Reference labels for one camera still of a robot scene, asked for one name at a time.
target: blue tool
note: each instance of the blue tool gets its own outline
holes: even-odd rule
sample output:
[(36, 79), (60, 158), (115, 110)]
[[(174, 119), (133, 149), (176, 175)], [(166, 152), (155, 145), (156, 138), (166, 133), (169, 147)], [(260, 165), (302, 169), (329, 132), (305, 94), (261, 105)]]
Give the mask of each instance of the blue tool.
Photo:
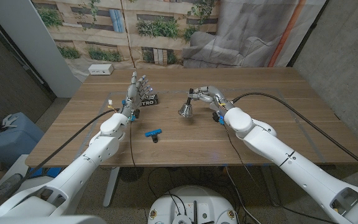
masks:
[(161, 129), (157, 129), (157, 130), (154, 130), (154, 131), (149, 131), (149, 132), (147, 132), (147, 133), (145, 133), (144, 135), (146, 136), (146, 137), (152, 137), (152, 139), (153, 139), (153, 142), (154, 143), (157, 143), (158, 142), (158, 138), (157, 138), (157, 135), (158, 134), (161, 134)]

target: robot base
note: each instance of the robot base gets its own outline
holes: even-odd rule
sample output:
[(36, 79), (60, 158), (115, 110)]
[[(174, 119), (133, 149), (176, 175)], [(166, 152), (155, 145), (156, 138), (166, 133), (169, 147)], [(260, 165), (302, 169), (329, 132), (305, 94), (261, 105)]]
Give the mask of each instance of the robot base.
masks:
[(158, 198), (151, 206), (147, 223), (192, 224), (192, 222), (235, 224), (237, 217), (233, 206), (222, 195), (206, 187), (186, 185), (174, 188)]

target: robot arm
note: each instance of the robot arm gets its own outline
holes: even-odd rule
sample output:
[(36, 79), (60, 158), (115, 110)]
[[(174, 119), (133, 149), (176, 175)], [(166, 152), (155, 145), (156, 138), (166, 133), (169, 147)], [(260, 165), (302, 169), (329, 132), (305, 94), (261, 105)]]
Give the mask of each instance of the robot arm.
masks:
[(23, 190), (0, 206), (0, 217), (47, 217), (74, 213), (79, 197), (94, 170), (113, 156), (124, 139), (124, 128), (131, 122), (142, 99), (150, 90), (145, 76), (136, 81), (134, 72), (126, 102), (101, 125), (87, 150), (52, 181)]
[(327, 174), (314, 163), (276, 138), (273, 127), (252, 119), (240, 108), (234, 107), (223, 95), (214, 93), (208, 96), (217, 113), (236, 132), (246, 146), (255, 153), (278, 165), (292, 180), (305, 190), (319, 206), (338, 223), (358, 223), (358, 187), (338, 180)]

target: backdrop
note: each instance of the backdrop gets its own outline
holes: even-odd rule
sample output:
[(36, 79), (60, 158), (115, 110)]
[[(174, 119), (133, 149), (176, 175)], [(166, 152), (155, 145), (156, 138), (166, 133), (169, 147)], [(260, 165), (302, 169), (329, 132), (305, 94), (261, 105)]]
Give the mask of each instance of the backdrop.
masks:
[(114, 69), (284, 67), (325, 0), (32, 0), (75, 77)]

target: small box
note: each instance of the small box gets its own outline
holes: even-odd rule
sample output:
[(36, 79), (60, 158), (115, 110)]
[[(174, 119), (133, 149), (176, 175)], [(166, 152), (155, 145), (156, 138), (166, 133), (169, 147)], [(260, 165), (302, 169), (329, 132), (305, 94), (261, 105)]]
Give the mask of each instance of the small box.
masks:
[(146, 95), (142, 100), (141, 106), (151, 106), (158, 104), (158, 96), (157, 94)]
[(91, 75), (110, 75), (114, 68), (111, 64), (92, 64), (88, 70)]

